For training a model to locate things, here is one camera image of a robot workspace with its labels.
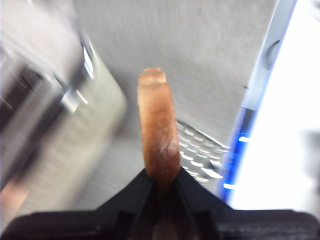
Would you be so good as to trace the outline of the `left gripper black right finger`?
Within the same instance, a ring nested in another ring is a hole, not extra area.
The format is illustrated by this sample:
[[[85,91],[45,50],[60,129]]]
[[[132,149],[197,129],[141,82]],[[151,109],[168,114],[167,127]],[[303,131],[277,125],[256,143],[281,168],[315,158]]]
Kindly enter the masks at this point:
[[[288,209],[236,210],[201,186],[184,168],[174,186],[202,240],[318,240],[320,223]]]

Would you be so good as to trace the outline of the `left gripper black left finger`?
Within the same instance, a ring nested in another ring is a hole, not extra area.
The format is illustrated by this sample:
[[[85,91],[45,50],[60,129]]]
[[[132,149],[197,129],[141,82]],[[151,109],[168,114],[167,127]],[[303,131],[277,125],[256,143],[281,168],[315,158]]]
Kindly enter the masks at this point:
[[[15,218],[2,240],[129,240],[150,235],[152,217],[144,208],[154,180],[142,170],[126,187],[93,210],[34,212]]]

